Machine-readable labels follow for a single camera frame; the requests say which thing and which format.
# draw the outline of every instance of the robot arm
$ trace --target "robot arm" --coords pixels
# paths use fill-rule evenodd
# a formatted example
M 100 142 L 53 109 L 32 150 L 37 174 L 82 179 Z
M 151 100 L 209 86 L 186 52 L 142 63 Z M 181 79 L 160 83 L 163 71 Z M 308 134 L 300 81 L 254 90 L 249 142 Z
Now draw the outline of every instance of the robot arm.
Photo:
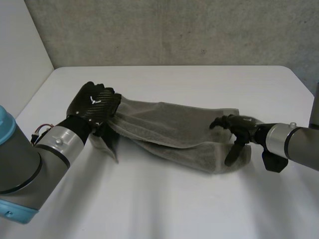
M 0 215 L 28 223 L 82 151 L 90 133 L 114 115 L 121 95 L 103 85 L 85 84 L 67 119 L 33 147 L 14 118 L 0 108 Z
M 210 128 L 216 126 L 229 129 L 237 137 L 226 165 L 234 163 L 244 145 L 253 142 L 263 146 L 262 157 L 269 171 L 281 172 L 288 159 L 319 171 L 319 84 L 309 128 L 297 127 L 294 122 L 258 124 L 253 118 L 232 115 L 215 119 Z

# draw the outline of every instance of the gray wall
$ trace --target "gray wall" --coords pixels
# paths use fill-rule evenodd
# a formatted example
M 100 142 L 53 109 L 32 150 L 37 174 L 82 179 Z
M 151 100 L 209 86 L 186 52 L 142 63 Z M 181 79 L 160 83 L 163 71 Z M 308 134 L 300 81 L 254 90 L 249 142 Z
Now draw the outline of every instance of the gray wall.
M 319 79 L 318 0 L 26 0 L 54 67 L 283 65 Z

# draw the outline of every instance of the towel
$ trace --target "towel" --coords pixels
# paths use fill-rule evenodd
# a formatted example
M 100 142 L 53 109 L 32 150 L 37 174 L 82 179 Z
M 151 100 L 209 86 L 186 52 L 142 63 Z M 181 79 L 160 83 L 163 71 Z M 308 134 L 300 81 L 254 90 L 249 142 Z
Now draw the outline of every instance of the towel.
M 216 117 L 230 114 L 239 115 L 239 111 L 132 101 L 122 96 L 114 117 L 90 140 L 114 159 L 119 134 L 162 158 L 208 173 L 226 173 L 243 167 L 251 157 L 250 146 L 245 146 L 232 166 L 224 165 L 232 134 L 221 127 L 211 130 L 209 125 Z

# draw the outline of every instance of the white table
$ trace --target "white table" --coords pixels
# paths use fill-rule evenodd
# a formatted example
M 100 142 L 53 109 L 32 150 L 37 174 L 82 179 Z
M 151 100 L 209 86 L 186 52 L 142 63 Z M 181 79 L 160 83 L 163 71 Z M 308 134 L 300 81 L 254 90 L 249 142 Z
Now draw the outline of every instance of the white table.
M 280 66 L 66 67 L 17 118 L 27 136 L 58 123 L 80 87 L 104 83 L 132 100 L 238 108 L 264 122 L 307 126 L 313 96 Z M 0 219 L 1 239 L 317 238 L 319 173 L 264 168 L 261 146 L 237 172 L 207 175 L 154 157 L 128 139 L 120 164 L 90 142 L 28 225 Z

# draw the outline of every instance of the wire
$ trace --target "wire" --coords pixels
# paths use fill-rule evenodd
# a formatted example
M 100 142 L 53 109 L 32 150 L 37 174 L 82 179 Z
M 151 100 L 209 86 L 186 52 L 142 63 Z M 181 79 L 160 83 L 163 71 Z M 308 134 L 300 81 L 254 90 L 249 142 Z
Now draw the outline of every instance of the wire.
M 35 145 L 36 145 L 36 142 L 37 142 L 37 140 L 38 140 L 38 138 L 39 138 L 39 136 L 40 136 L 40 130 L 41 130 L 43 127 L 45 127 L 45 126 L 49 126 L 49 127 L 50 127 L 50 128 L 47 128 L 45 132 L 48 132 L 49 129 L 51 129 L 51 128 L 54 127 L 54 125 L 52 125 L 52 124 L 50 124 L 50 123 L 44 123 L 44 124 L 40 125 L 40 126 L 35 130 L 35 132 L 31 135 L 31 140 L 30 140 L 30 142 L 31 142 L 32 146 L 35 146 Z
M 35 133 L 39 133 L 39 132 L 40 132 L 40 129 L 41 129 L 42 127 L 45 127 L 45 126 L 49 126 L 49 127 L 51 127 L 51 128 L 54 127 L 54 125 L 52 125 L 52 124 L 50 124 L 50 123 L 44 123 L 44 124 L 40 125 L 40 126 L 35 130 Z

